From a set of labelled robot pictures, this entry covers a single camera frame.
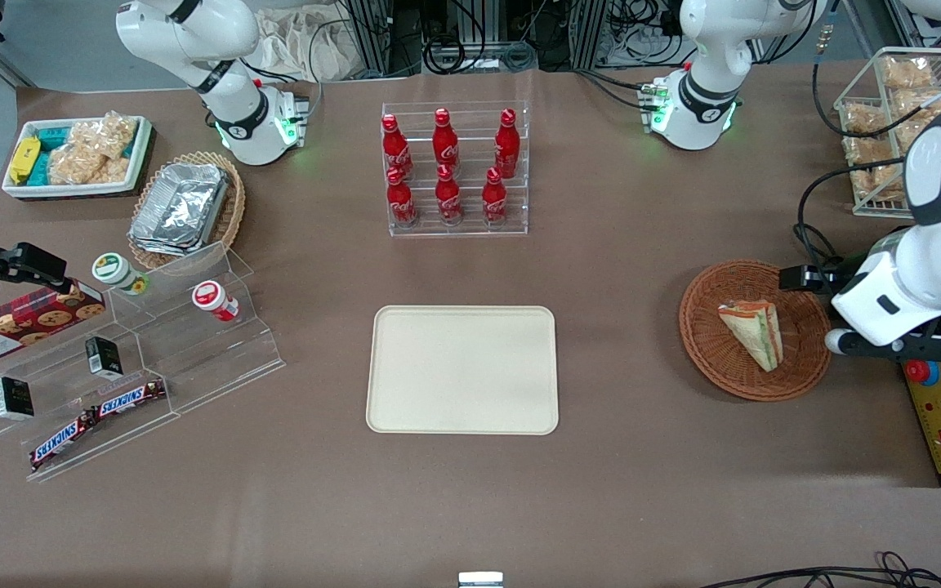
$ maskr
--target red bottle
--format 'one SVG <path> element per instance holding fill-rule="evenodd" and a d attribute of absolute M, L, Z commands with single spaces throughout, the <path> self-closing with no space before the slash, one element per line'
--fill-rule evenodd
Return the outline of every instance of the red bottle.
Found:
<path fill-rule="evenodd" d="M 384 127 L 384 156 L 387 167 L 398 167 L 406 177 L 412 175 L 412 156 L 408 155 L 408 141 L 399 130 L 399 120 L 393 114 L 385 114 L 381 120 Z"/>
<path fill-rule="evenodd" d="M 463 221 L 460 186 L 453 181 L 453 169 L 448 165 L 438 165 L 438 185 L 434 187 L 434 196 L 438 199 L 438 212 L 441 212 L 441 222 L 445 226 L 455 227 Z"/>
<path fill-rule="evenodd" d="M 404 174 L 398 167 L 387 171 L 387 204 L 395 224 L 404 229 L 416 224 L 416 208 L 412 203 L 412 191 L 404 183 Z"/>
<path fill-rule="evenodd" d="M 452 168 L 453 177 L 460 175 L 460 145 L 456 131 L 448 124 L 448 111 L 439 108 L 434 111 L 434 136 L 430 138 L 434 145 L 434 160 L 438 165 Z"/>
<path fill-rule="evenodd" d="M 485 187 L 481 190 L 485 224 L 498 227 L 507 220 L 507 189 L 503 187 L 500 171 L 490 167 L 485 174 Z"/>
<path fill-rule="evenodd" d="M 496 167 L 504 178 L 515 177 L 518 171 L 518 156 L 522 149 L 522 137 L 515 129 L 516 114 L 504 108 L 500 113 L 500 130 L 496 133 Z"/>

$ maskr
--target clear acrylic shelf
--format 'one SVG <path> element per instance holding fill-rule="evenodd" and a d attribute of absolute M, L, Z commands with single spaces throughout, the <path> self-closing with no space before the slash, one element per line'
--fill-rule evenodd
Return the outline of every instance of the clear acrylic shelf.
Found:
<path fill-rule="evenodd" d="M 145 294 L 108 290 L 111 313 L 104 319 L 83 321 L 0 359 L 0 376 L 29 383 L 36 413 L 26 421 L 0 418 L 0 439 L 20 445 L 16 468 L 29 471 L 29 452 L 82 410 L 159 377 L 163 398 L 105 418 L 29 480 L 48 480 L 282 368 L 274 335 L 256 315 L 243 281 L 252 273 L 233 251 L 214 244 L 147 272 Z M 206 279 L 238 301 L 235 320 L 222 323 L 191 304 L 191 290 Z M 93 336 L 118 345 L 126 376 L 109 382 L 90 373 L 85 342 Z"/>
<path fill-rule="evenodd" d="M 430 138 L 434 134 L 434 111 L 447 108 L 451 124 L 460 138 L 460 204 L 463 221 L 455 227 L 445 226 L 438 212 L 434 186 L 437 163 Z M 515 109 L 515 129 L 522 140 L 518 174 L 503 181 L 507 188 L 507 221 L 496 228 L 485 224 L 481 191 L 485 172 L 496 162 L 496 131 L 500 129 L 500 112 Z M 395 103 L 384 104 L 382 114 L 393 114 L 408 139 L 412 156 L 412 178 L 406 180 L 412 191 L 419 222 L 402 228 L 391 219 L 387 207 L 387 159 L 382 157 L 384 205 L 391 237 L 481 237 L 481 235 L 527 234 L 529 231 L 529 105 L 526 100 L 467 101 L 467 103 Z"/>

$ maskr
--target white tray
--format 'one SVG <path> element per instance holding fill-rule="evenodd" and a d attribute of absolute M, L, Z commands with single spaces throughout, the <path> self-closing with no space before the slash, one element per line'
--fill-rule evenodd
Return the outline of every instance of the white tray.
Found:
<path fill-rule="evenodd" d="M 546 435 L 557 427 L 554 315 L 542 306 L 384 306 L 365 421 L 377 433 Z"/>
<path fill-rule="evenodd" d="M 10 178 L 10 170 L 2 178 L 2 191 L 10 194 L 16 200 L 74 200 L 74 198 L 105 198 L 111 194 L 124 193 L 132 190 L 140 178 L 140 171 L 145 162 L 147 144 L 150 142 L 152 124 L 143 116 L 133 116 L 137 119 L 137 131 L 133 141 L 133 153 L 130 154 L 130 168 L 126 170 L 126 179 L 121 182 L 105 184 L 76 184 L 76 185 L 49 185 L 49 186 L 23 186 L 16 185 Z M 19 148 L 20 142 L 27 137 L 34 136 L 42 129 L 55 129 L 55 127 L 71 127 L 75 123 L 100 120 L 94 118 L 60 118 L 57 120 L 31 120 L 24 123 L 20 134 L 16 137 L 16 145 L 10 152 L 10 161 Z"/>

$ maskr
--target table surface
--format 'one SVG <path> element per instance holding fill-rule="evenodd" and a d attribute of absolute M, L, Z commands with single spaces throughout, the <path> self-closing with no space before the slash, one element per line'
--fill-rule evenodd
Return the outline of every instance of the table surface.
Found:
<path fill-rule="evenodd" d="M 859 65 L 824 66 L 827 104 Z M 451 586 L 499 569 L 515 587 L 687 588 L 868 566 L 877 550 L 941 573 L 941 490 L 895 366 L 834 359 L 805 397 L 750 403 L 703 379 L 677 335 L 680 295 L 707 265 L 803 261 L 796 202 L 844 164 L 808 74 L 755 68 L 734 126 L 699 153 L 644 135 L 572 74 L 329 85 L 306 148 L 239 167 L 234 248 L 287 367 L 49 483 L 26 483 L 0 442 L 0 587 Z M 533 111 L 527 237 L 390 238 L 382 101 L 511 97 Z M 221 150 L 191 91 L 18 100 L 21 122 L 149 117 L 153 169 Z M 851 216 L 849 198 L 840 178 L 809 204 L 841 250 L 895 226 Z M 133 202 L 0 194 L 0 245 L 36 243 L 89 278 L 98 253 L 127 250 Z M 370 431 L 373 315 L 402 304 L 553 311 L 556 431 Z"/>

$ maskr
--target wicker basket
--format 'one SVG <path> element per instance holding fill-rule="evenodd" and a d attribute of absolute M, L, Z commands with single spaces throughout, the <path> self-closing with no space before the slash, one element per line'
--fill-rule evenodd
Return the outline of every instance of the wicker basket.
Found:
<path fill-rule="evenodd" d="M 215 243 L 217 241 L 223 241 L 224 245 L 230 248 L 234 243 L 234 238 L 239 235 L 239 225 L 242 224 L 242 214 L 246 211 L 246 189 L 242 184 L 242 178 L 239 177 L 239 171 L 235 170 L 234 164 L 228 161 L 227 158 L 217 155 L 216 153 L 201 152 L 201 150 L 197 153 L 189 153 L 176 157 L 170 163 L 167 163 L 167 165 L 172 163 L 211 163 L 221 168 L 221 170 L 227 171 L 230 183 L 227 186 L 227 193 L 225 193 L 224 196 L 224 206 L 221 206 L 220 215 L 216 217 L 216 227 L 213 228 L 212 237 L 209 238 L 209 242 Z M 139 215 L 140 209 L 147 199 L 150 186 L 153 185 L 154 180 L 158 179 L 158 176 L 164 168 L 165 165 L 160 167 L 158 171 L 155 171 L 152 178 L 147 180 L 145 188 L 141 191 L 140 198 L 134 207 L 134 219 Z M 173 261 L 179 257 L 168 256 L 165 253 L 145 251 L 136 246 L 132 241 L 130 241 L 130 250 L 133 251 L 133 256 L 136 260 L 140 261 L 140 264 L 149 270 L 168 264 L 169 261 Z"/>
<path fill-rule="evenodd" d="M 773 302 L 779 313 L 783 361 L 765 372 L 717 315 L 728 301 Z M 680 338 L 704 376 L 722 390 L 757 401 L 781 401 L 805 394 L 830 364 L 824 338 L 826 312 L 814 294 L 779 290 L 779 268 L 760 261 L 711 265 L 696 276 L 680 301 Z"/>

